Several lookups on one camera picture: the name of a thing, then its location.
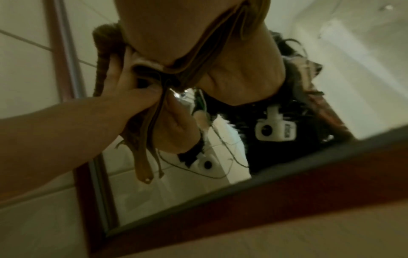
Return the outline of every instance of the person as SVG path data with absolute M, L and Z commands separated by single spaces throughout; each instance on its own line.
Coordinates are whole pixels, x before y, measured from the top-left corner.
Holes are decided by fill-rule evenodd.
M 136 89 L 126 49 L 113 55 L 101 97 L 76 99 L 0 120 L 0 201 L 36 189 L 101 153 L 135 114 L 156 103 L 158 85 Z M 181 153 L 200 140 L 195 120 L 173 97 L 153 135 L 161 150 Z

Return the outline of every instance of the tan cloth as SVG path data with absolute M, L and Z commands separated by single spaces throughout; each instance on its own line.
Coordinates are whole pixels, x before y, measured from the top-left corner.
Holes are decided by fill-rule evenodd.
M 254 32 L 263 24 L 269 4 L 270 0 L 246 0 L 224 12 L 210 24 L 194 48 L 186 56 L 175 61 L 171 67 L 147 60 L 136 50 L 133 56 L 133 67 L 138 77 L 149 83 L 163 86 L 161 101 L 149 110 L 131 118 L 121 134 L 125 144 L 132 150 L 135 158 L 136 175 L 140 181 L 150 183 L 154 178 L 146 157 L 146 148 L 152 153 L 160 167 L 153 146 L 152 134 L 168 89 L 172 88 L 180 92 L 194 87 L 214 66 L 230 38 L 233 37 L 234 41 L 246 41 L 253 36 Z M 117 24 L 98 27 L 93 32 L 93 37 L 98 49 L 94 96 L 100 96 L 109 67 L 110 54 L 116 53 L 123 57 L 126 40 L 124 40 L 120 26 Z

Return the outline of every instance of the mirror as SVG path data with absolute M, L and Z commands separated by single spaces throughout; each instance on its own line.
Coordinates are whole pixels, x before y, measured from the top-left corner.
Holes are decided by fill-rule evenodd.
M 119 16 L 111 0 L 65 4 L 92 96 L 97 57 L 92 31 Z M 273 105 L 244 106 L 225 105 L 194 89 L 172 92 L 190 114 L 209 113 L 195 116 L 201 152 L 161 151 L 161 179 L 147 152 L 155 178 L 145 184 L 137 180 L 133 155 L 118 145 L 118 137 L 103 157 L 120 226 L 251 180 L 265 168 L 406 125 L 407 12 L 403 0 L 272 1 L 265 24 L 283 56 L 283 85 L 297 88 L 283 87 Z

